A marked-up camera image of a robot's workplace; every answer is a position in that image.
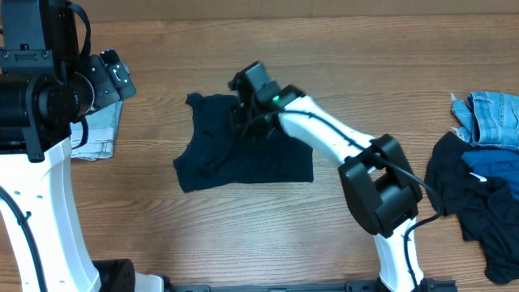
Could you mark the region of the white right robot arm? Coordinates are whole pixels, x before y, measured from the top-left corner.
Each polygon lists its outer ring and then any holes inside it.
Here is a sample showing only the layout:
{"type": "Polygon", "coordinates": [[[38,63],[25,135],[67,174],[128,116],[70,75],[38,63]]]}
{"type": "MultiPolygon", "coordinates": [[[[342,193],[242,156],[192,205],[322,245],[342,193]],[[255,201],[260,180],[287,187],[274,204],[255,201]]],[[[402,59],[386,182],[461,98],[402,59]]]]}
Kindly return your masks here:
{"type": "Polygon", "coordinates": [[[399,143],[390,135],[375,138],[346,126],[292,85],[233,82],[229,89],[246,111],[239,133],[275,126],[337,164],[348,209],[375,241],[377,290],[426,290],[414,242],[421,181],[399,143]]]}

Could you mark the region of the black t-shirt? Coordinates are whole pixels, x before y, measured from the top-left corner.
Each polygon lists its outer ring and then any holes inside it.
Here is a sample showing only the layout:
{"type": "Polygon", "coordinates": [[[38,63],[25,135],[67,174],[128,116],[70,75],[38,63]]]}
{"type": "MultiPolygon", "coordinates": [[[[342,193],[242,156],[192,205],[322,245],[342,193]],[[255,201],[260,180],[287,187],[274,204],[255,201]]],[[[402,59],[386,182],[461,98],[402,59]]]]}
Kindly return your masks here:
{"type": "Polygon", "coordinates": [[[184,192],[229,183],[311,183],[313,149],[274,130],[266,136],[235,136],[228,113],[238,106],[232,95],[187,95],[194,132],[186,150],[173,160],[184,192]]]}

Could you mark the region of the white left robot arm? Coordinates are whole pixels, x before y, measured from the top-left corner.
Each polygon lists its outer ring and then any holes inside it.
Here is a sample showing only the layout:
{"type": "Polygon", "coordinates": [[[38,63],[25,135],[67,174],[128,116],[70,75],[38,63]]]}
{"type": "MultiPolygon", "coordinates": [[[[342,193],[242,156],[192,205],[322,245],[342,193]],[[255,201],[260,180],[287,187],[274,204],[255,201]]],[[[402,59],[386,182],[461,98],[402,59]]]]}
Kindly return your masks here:
{"type": "Polygon", "coordinates": [[[72,122],[135,94],[108,49],[47,72],[42,50],[12,51],[21,76],[1,79],[1,214],[26,291],[167,291],[128,259],[93,260],[71,181],[72,122]]]}

